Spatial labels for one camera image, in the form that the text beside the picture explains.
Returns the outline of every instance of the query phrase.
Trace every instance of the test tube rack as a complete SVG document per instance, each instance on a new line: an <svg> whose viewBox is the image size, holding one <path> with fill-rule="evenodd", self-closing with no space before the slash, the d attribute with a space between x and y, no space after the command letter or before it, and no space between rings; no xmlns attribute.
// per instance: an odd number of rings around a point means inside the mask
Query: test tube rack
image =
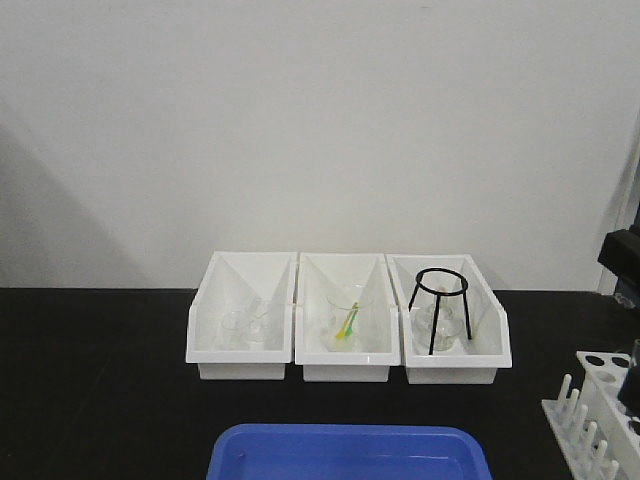
<svg viewBox="0 0 640 480"><path fill-rule="evenodd" d="M622 353L577 352L585 370L569 393L566 374L557 400L542 408L575 480L633 480L640 472L640 419L617 399L629 366Z"/></svg>

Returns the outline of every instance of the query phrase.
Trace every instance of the glass cup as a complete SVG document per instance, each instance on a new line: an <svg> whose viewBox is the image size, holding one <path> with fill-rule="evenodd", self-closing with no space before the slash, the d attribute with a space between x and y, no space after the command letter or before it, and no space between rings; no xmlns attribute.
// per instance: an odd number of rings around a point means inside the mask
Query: glass cup
<svg viewBox="0 0 640 480"><path fill-rule="evenodd" d="M362 298L363 287L350 286L327 296L329 319L322 340L330 352L354 352L363 347L363 333L371 328L372 301Z"/></svg>
<svg viewBox="0 0 640 480"><path fill-rule="evenodd" d="M629 370L618 392L618 400L635 415L640 416L640 339L633 342Z"/></svg>

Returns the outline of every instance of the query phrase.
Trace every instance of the tripod leg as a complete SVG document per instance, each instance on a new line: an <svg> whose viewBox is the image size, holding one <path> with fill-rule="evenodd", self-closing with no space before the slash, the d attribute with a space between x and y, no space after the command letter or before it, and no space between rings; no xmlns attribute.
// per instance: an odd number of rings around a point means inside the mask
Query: tripod leg
<svg viewBox="0 0 640 480"><path fill-rule="evenodd" d="M436 295L436 308L433 311L433 326L431 327L431 342L429 343L429 355L433 355L433 342L436 339L436 327L438 326L439 313L440 313L440 295Z"/></svg>
<svg viewBox="0 0 640 480"><path fill-rule="evenodd" d="M469 321L469 304L467 303L467 292L462 292L462 302L464 303L464 321L467 325L467 338L471 340L471 322Z"/></svg>
<svg viewBox="0 0 640 480"><path fill-rule="evenodd" d="M411 300L409 301L409 311L411 311L411 307L413 307L413 301L416 299L416 294L418 293L419 288L420 284L416 282L416 288L413 289L413 295L411 295Z"/></svg>

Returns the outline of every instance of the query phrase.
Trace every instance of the blue plastic tray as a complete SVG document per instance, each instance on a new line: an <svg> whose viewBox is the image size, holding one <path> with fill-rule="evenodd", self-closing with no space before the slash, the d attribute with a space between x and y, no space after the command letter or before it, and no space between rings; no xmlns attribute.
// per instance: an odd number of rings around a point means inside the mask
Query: blue plastic tray
<svg viewBox="0 0 640 480"><path fill-rule="evenodd" d="M237 425L207 480L491 480L469 434L448 427Z"/></svg>

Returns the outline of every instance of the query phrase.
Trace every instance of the black table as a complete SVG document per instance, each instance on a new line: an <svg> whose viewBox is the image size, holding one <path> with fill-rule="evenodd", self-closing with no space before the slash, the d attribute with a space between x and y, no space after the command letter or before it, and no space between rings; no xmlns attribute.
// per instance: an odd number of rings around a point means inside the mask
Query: black table
<svg viewBox="0 0 640 480"><path fill-rule="evenodd" d="M239 423L448 425L473 435L495 480L571 479L540 407L576 350L629 353L640 314L577 292L496 292L513 368L493 385L201 381L184 363L193 290L0 290L0 478L205 478Z"/></svg>

